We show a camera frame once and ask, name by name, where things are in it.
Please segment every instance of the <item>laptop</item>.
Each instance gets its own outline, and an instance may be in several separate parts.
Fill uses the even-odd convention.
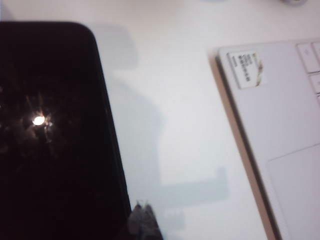
[[[127,239],[131,208],[93,34],[1,22],[0,36],[0,239]]]
[[[320,39],[217,59],[278,238],[320,239]]]

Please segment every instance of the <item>white laptop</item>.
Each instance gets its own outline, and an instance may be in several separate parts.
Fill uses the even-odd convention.
[[[280,237],[320,240],[320,39],[218,58]]]

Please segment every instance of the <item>trackpad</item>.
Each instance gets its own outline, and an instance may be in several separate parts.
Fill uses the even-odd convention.
[[[267,164],[293,240],[320,239],[320,145]]]

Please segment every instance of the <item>black smartphone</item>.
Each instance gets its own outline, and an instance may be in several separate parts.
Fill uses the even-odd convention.
[[[0,239],[113,239],[130,211],[91,31],[1,22]]]

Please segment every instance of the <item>white table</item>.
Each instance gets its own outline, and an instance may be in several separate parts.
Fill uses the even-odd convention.
[[[320,1],[2,0],[4,20],[76,21],[95,34],[131,205],[168,240],[263,240],[209,56],[320,36]]]

